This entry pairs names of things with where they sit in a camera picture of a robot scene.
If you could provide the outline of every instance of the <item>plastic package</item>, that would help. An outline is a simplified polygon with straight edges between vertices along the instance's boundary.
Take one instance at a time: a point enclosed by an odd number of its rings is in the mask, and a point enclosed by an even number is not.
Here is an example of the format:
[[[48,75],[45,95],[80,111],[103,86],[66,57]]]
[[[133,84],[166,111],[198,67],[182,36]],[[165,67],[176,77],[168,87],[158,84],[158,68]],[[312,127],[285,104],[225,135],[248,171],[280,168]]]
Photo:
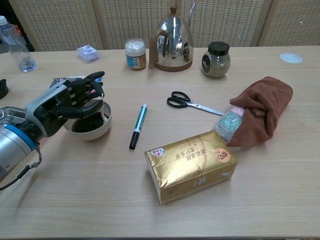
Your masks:
[[[227,144],[241,125],[244,111],[243,107],[234,106],[214,124],[213,129]]]
[[[90,45],[85,45],[76,49],[80,58],[87,64],[92,63],[100,58],[99,52]]]

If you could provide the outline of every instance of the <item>small plastic box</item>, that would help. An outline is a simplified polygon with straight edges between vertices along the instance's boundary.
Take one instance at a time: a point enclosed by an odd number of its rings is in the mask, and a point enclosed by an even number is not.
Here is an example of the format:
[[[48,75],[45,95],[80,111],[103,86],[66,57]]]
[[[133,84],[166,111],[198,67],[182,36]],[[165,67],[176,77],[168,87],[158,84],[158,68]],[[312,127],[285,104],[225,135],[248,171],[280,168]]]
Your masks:
[[[100,58],[99,53],[90,45],[85,45],[76,49],[76,52],[87,64],[94,62]]]

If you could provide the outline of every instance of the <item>white bowl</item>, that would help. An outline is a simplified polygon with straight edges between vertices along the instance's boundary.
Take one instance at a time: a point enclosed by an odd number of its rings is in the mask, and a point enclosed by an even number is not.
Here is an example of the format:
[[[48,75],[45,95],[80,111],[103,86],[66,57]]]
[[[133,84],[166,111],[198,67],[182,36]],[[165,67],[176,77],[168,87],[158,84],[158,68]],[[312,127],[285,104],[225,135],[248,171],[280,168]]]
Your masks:
[[[98,101],[98,100],[92,99],[89,102],[87,102],[84,106],[91,105],[93,102],[96,102],[96,101]],[[103,102],[103,113],[109,117],[108,120],[102,126],[98,127],[95,130],[92,130],[92,131],[87,131],[87,132],[74,132],[74,131],[72,131],[72,126],[75,123],[76,119],[69,119],[68,121],[65,122],[65,124],[63,126],[65,129],[68,130],[69,133],[76,136],[78,139],[94,140],[94,139],[100,138],[110,128],[111,116],[112,116],[111,108],[108,105],[108,103],[106,103],[105,101]]]

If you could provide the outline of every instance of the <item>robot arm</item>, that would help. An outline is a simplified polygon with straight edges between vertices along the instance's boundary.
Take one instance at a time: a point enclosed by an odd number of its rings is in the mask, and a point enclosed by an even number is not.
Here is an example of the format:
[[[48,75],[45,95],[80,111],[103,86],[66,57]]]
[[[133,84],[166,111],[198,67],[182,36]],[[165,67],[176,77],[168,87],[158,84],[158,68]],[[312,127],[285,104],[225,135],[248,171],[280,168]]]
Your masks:
[[[85,104],[104,95],[102,82],[95,82],[104,74],[99,71],[82,80],[65,80],[53,85],[25,107],[23,123],[0,128],[0,179],[33,150],[40,153],[39,140],[42,137],[53,136],[68,119],[87,118],[101,109],[102,100],[89,106]],[[40,162],[27,165],[17,178],[37,167]]]

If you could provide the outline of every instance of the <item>black jar lid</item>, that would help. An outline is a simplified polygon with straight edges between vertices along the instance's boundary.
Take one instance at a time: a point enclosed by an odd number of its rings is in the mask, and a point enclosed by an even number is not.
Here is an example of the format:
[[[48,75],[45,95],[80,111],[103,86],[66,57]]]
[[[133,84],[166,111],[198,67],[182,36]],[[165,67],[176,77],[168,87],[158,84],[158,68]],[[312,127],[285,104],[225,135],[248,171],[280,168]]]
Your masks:
[[[223,41],[213,41],[209,44],[208,52],[215,56],[223,56],[229,53],[230,46]]]

